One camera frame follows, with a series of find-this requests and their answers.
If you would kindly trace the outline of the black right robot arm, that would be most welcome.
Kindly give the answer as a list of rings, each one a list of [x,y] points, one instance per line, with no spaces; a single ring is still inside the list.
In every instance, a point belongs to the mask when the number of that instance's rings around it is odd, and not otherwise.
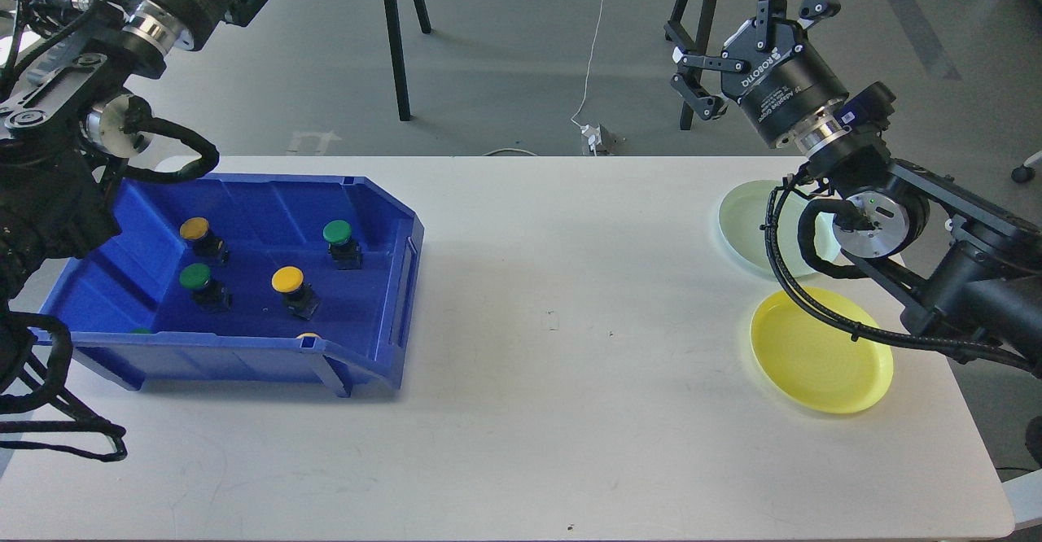
[[[703,0],[694,35],[681,22],[688,1],[675,0],[663,26],[675,48],[681,127],[718,119],[733,103],[766,146],[803,157],[768,194],[760,226],[786,296],[850,339],[993,361],[1038,378],[1039,226],[893,156],[883,141],[894,113],[889,87],[850,94],[810,42],[840,1],[756,0],[717,54],[708,52],[717,0]],[[901,331],[855,322],[797,282],[782,255],[782,211],[793,195],[805,200],[794,233],[800,258],[828,278],[879,285],[902,305]]]

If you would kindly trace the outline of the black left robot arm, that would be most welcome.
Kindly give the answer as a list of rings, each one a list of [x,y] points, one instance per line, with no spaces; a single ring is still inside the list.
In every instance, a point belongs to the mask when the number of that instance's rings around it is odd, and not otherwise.
[[[13,45],[26,29],[42,40],[2,68],[3,448],[126,458],[124,428],[67,389],[67,324],[10,304],[45,261],[86,257],[120,233],[123,180],[175,184],[218,166],[208,139],[156,118],[125,82],[160,78],[171,49],[198,51],[268,1],[14,0]]]

